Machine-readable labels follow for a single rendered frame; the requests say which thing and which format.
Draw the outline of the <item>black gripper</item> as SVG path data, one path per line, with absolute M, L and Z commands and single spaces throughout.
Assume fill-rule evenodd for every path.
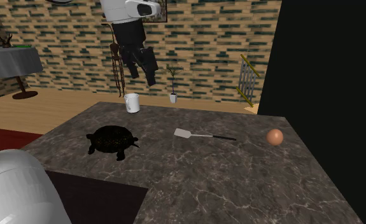
M 120 56 L 123 63 L 128 67 L 133 79 L 139 77 L 136 60 L 131 52 L 137 52 L 136 59 L 138 65 L 144 71 L 148 86 L 156 84 L 155 71 L 158 70 L 157 60 L 152 47 L 145 48 L 143 42 L 146 34 L 141 19 L 112 24 L 116 42 L 119 45 Z

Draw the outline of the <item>brown egg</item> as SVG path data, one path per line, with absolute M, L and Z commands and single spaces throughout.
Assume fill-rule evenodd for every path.
M 266 135 L 266 141 L 272 146 L 280 145 L 283 139 L 283 133 L 279 129 L 272 129 Z

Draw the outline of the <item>small potted plant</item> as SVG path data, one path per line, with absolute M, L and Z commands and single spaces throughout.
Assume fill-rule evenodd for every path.
M 166 64 L 165 71 L 172 76 L 172 85 L 171 85 L 172 86 L 172 92 L 169 95 L 170 102 L 171 103 L 176 103 L 177 102 L 177 93 L 174 91 L 175 76 L 177 74 L 181 73 L 182 71 L 184 71 L 184 69 L 182 67 L 175 66 L 173 64 Z

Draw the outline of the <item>red rug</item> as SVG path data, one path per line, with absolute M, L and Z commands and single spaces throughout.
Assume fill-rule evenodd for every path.
M 0 129 L 0 151 L 21 149 L 39 137 L 41 134 Z

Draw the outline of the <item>white mug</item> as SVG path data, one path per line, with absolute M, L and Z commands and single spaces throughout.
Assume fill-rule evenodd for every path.
M 128 113 L 137 113 L 140 111 L 139 95 L 136 93 L 124 95 L 125 106 Z

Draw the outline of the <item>black turtle figure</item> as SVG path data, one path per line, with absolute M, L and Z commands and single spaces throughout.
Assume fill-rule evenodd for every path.
M 135 144 L 139 139 L 127 128 L 117 125 L 103 126 L 93 134 L 87 134 L 86 138 L 90 141 L 89 155 L 95 150 L 102 153 L 116 153 L 117 161 L 125 159 L 125 150 L 130 146 L 139 147 Z

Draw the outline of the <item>brown hanging sculpture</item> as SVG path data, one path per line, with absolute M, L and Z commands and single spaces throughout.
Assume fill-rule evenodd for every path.
M 116 87 L 119 91 L 119 97 L 125 95 L 125 80 L 123 73 L 123 62 L 119 53 L 119 45 L 113 36 L 113 42 L 109 45 L 112 57 L 113 75 L 115 78 Z

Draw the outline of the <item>grey railing with yellow bars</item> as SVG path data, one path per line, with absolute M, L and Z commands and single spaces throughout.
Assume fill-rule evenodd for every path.
M 236 87 L 236 90 L 241 95 L 241 97 L 243 97 L 244 100 L 250 105 L 250 107 L 253 108 L 254 104 L 252 103 L 252 99 L 255 82 L 256 79 L 260 77 L 260 75 L 243 54 L 240 54 L 240 56 L 242 58 L 242 63 L 239 73 L 238 86 Z

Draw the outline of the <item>round table with grey cloth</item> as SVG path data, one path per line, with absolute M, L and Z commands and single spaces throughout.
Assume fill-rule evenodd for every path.
M 12 96 L 13 99 L 28 99 L 37 96 L 37 91 L 27 91 L 21 80 L 21 76 L 42 72 L 43 66 L 37 49 L 33 46 L 12 46 L 10 34 L 2 38 L 0 47 L 0 78 L 16 78 L 21 92 Z

